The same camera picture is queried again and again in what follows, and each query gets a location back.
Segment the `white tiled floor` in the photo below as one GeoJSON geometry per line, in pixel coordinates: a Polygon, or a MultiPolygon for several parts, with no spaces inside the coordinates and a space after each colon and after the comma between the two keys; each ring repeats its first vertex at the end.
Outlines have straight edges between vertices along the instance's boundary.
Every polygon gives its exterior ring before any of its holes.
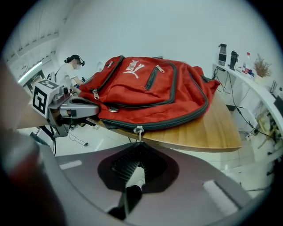
{"type": "MultiPolygon", "coordinates": [[[[70,132],[78,139],[88,142],[88,146],[84,147],[75,141],[71,141],[69,137],[57,138],[57,156],[79,154],[92,151],[100,151],[111,147],[116,147],[129,143],[128,137],[122,136],[115,132],[109,131],[104,128],[97,130],[94,127],[85,125],[83,128],[78,126],[70,132]]],[[[207,152],[194,152],[194,151],[183,151],[177,150],[185,154],[201,158],[219,170],[228,170],[235,167],[245,166],[254,163],[257,160],[261,160],[267,156],[267,151],[261,149],[255,149],[258,147],[260,140],[254,139],[252,142],[242,141],[242,148],[234,152],[226,153],[207,153],[207,152]]],[[[257,169],[252,169],[244,172],[236,172],[226,174],[227,176],[234,179],[237,183],[241,184],[245,190],[254,190],[258,188],[265,188],[272,182],[272,175],[266,176],[266,173],[272,168],[272,164],[268,166],[262,166],[257,169]]],[[[250,191],[251,197],[255,197],[262,191],[250,191]]]]}

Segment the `silver zipper pull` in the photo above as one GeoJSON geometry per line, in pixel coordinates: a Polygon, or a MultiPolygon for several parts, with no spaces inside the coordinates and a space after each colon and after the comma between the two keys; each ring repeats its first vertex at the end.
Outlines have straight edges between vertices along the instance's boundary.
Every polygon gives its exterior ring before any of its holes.
{"type": "Polygon", "coordinates": [[[142,128],[142,125],[138,125],[136,128],[134,128],[134,133],[138,133],[139,136],[139,142],[142,141],[142,132],[144,132],[145,130],[142,128]]]}
{"type": "Polygon", "coordinates": [[[97,90],[93,90],[92,93],[94,94],[94,99],[99,100],[99,95],[97,93],[97,90]]]}
{"type": "Polygon", "coordinates": [[[161,73],[164,73],[163,69],[162,69],[159,65],[156,65],[156,67],[158,68],[158,70],[159,70],[161,73]]]}
{"type": "Polygon", "coordinates": [[[111,62],[109,63],[109,65],[108,65],[107,68],[111,67],[112,64],[113,64],[113,61],[111,61],[111,62]]]}

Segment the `white shirt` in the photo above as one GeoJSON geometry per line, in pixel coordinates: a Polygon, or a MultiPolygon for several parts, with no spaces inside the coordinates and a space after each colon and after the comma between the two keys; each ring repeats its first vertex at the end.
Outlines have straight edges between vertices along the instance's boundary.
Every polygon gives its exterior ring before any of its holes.
{"type": "Polygon", "coordinates": [[[59,69],[59,71],[56,74],[57,83],[59,85],[64,85],[69,89],[73,86],[71,79],[75,77],[78,77],[75,72],[75,69],[71,64],[68,63],[63,64],[63,66],[59,69]]]}

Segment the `wooden table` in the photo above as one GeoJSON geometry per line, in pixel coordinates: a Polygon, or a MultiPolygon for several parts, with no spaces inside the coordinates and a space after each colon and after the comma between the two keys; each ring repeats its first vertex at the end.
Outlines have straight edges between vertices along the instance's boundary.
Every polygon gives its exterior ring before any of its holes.
{"type": "MultiPolygon", "coordinates": [[[[88,120],[105,127],[102,121],[88,120]]],[[[121,129],[112,131],[138,139],[133,132],[121,129]]],[[[241,147],[240,135],[231,113],[217,94],[203,117],[173,128],[144,132],[141,140],[148,144],[201,152],[229,152],[241,147]]]]}

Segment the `backpack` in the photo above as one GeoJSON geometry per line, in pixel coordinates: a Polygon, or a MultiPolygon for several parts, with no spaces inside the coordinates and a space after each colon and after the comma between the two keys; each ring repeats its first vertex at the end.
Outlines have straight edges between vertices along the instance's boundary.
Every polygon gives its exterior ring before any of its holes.
{"type": "Polygon", "coordinates": [[[100,106],[108,129],[141,134],[201,117],[218,85],[184,62],[117,56],[79,87],[79,96],[100,106]]]}

